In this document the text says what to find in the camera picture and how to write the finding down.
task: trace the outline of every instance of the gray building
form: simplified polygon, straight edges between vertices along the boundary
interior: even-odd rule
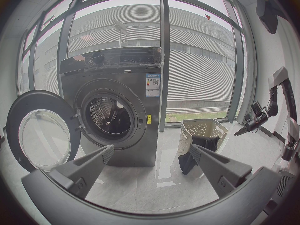
[[[119,46],[113,19],[125,24],[122,46],[160,46],[160,6],[126,5],[73,21],[68,57]],[[62,24],[35,52],[35,88],[58,94],[57,46]],[[167,113],[227,111],[235,74],[233,33],[207,18],[170,7],[170,74]]]

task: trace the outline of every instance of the floor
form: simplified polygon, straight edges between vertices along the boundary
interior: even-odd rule
[[[261,166],[272,167],[280,154],[277,138],[260,130],[235,137],[242,126],[237,122],[223,125],[229,133],[218,153],[251,165],[253,173]],[[182,174],[177,156],[180,133],[180,128],[159,133],[155,167],[106,166],[86,200],[123,212],[151,214],[183,211],[218,199],[198,166]]]

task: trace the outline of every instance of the washing machine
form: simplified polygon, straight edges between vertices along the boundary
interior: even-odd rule
[[[61,62],[64,100],[80,123],[86,154],[113,144],[107,165],[155,165],[160,105],[161,48],[120,47]]]

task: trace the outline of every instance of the laundry basket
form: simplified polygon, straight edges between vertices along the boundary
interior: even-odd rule
[[[183,120],[181,122],[181,133],[179,139],[179,145],[177,154],[178,156],[186,154],[190,149],[192,143],[192,135],[205,136],[205,137],[217,137],[220,139],[217,144],[218,152],[220,146],[225,140],[228,130],[214,119],[190,119]]]

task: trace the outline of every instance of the qr code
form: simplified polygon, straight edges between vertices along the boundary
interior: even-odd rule
[[[153,79],[153,85],[159,85],[159,79]]]

